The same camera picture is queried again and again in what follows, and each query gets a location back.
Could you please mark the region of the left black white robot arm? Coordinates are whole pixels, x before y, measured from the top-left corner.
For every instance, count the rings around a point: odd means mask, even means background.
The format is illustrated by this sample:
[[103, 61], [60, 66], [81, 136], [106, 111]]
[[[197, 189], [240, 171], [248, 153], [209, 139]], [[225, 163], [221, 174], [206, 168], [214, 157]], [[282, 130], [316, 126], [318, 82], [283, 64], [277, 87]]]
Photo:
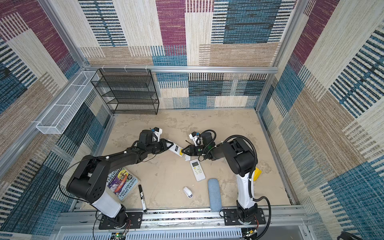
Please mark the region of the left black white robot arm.
[[158, 155], [173, 147], [173, 142], [160, 138], [161, 133], [159, 128], [143, 130], [139, 139], [122, 152], [83, 157], [66, 190], [100, 211], [112, 228], [124, 228], [128, 224], [126, 208], [106, 192], [108, 175], [122, 167], [141, 163], [149, 154]]

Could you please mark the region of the white remote with red buttons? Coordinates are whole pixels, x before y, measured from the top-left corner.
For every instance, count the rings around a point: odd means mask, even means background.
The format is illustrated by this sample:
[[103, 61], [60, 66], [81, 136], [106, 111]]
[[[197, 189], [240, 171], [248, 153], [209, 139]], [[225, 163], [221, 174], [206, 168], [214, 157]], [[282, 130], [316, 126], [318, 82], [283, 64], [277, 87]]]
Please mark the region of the white remote with red buttons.
[[174, 153], [175, 155], [178, 155], [179, 157], [183, 157], [184, 154], [182, 153], [182, 150], [183, 149], [180, 146], [174, 143], [174, 145], [168, 151], [171, 151], [172, 153]]

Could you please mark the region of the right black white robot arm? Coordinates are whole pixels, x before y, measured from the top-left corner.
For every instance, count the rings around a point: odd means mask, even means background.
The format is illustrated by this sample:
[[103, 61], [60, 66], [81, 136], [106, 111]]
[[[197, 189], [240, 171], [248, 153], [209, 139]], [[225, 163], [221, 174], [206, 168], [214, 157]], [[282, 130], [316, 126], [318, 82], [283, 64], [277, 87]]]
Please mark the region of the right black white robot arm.
[[249, 224], [258, 210], [253, 183], [258, 156], [253, 143], [245, 136], [232, 135], [216, 144], [217, 133], [214, 130], [193, 132], [190, 137], [194, 143], [185, 147], [183, 154], [211, 161], [226, 159], [237, 178], [239, 221], [241, 224]]

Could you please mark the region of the black yellow handled screwdriver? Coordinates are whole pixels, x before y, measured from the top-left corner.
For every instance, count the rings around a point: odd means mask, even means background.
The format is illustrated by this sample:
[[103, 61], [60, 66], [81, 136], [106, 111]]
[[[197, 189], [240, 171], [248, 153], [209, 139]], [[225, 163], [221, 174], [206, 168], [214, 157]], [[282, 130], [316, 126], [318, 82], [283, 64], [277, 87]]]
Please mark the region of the black yellow handled screwdriver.
[[195, 146], [197, 145], [197, 142], [196, 142], [196, 140], [194, 138], [192, 138], [191, 141], [188, 142], [188, 143], [190, 143], [191, 145], [193, 144]]

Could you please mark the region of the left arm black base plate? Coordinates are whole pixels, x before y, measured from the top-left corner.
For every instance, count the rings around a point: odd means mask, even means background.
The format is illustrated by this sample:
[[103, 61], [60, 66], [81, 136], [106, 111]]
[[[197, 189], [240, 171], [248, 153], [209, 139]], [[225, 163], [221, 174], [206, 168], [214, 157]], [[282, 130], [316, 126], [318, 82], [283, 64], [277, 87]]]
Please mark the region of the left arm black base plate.
[[107, 217], [102, 214], [98, 229], [99, 230], [125, 230], [139, 229], [142, 224], [143, 212], [125, 212], [118, 214], [115, 218]]

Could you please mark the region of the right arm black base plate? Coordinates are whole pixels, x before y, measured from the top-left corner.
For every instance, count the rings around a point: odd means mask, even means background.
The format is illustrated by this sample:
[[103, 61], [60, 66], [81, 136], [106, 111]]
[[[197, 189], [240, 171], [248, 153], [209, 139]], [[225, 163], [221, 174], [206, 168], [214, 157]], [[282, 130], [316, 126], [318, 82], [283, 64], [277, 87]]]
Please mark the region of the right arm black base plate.
[[240, 221], [236, 209], [222, 209], [219, 212], [219, 215], [224, 219], [226, 226], [235, 226], [235, 225], [265, 225], [267, 220], [263, 209], [258, 208], [257, 212], [247, 221]]

